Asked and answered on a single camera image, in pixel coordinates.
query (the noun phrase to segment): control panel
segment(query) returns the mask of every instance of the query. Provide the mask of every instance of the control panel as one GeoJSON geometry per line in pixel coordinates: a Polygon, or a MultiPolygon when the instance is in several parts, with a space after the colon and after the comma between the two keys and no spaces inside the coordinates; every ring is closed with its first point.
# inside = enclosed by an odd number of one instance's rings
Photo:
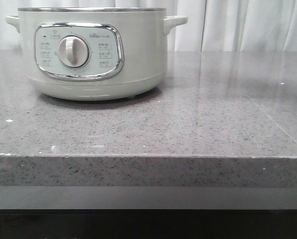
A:
{"type": "Polygon", "coordinates": [[[46,23],[35,33],[35,60],[43,73],[55,79],[106,79],[123,67],[122,39],[107,24],[46,23]]]}

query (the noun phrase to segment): white curtain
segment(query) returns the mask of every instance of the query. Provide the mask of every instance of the white curtain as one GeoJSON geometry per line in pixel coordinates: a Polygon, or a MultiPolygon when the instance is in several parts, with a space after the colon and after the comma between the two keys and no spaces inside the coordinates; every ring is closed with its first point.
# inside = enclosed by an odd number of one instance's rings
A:
{"type": "Polygon", "coordinates": [[[169,51],[297,51],[297,0],[0,0],[0,49],[20,48],[4,21],[18,7],[165,7],[188,16],[169,51]]]}

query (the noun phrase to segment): countertop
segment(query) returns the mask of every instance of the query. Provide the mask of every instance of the countertop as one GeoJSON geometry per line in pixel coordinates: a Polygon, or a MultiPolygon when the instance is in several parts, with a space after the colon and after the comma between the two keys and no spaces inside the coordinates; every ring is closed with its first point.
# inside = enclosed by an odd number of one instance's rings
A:
{"type": "Polygon", "coordinates": [[[297,187],[297,53],[170,52],[133,99],[74,102],[0,51],[0,186],[297,187]]]}

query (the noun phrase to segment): silver rim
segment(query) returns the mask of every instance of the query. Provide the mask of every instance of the silver rim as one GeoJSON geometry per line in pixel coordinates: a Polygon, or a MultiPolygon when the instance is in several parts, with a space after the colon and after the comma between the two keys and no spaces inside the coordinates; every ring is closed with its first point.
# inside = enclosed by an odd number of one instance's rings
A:
{"type": "Polygon", "coordinates": [[[21,7],[18,11],[55,11],[55,12],[130,12],[130,11],[166,11],[166,8],[121,8],[121,7],[21,7]]]}

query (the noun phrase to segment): cooking pot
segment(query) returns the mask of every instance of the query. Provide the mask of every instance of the cooking pot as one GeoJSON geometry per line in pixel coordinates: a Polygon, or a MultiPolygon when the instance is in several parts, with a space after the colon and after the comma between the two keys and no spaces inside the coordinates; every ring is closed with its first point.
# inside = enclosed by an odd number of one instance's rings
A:
{"type": "Polygon", "coordinates": [[[167,38],[186,16],[165,8],[18,8],[24,66],[39,91],[62,99],[131,97],[154,88],[167,67],[167,38]]]}

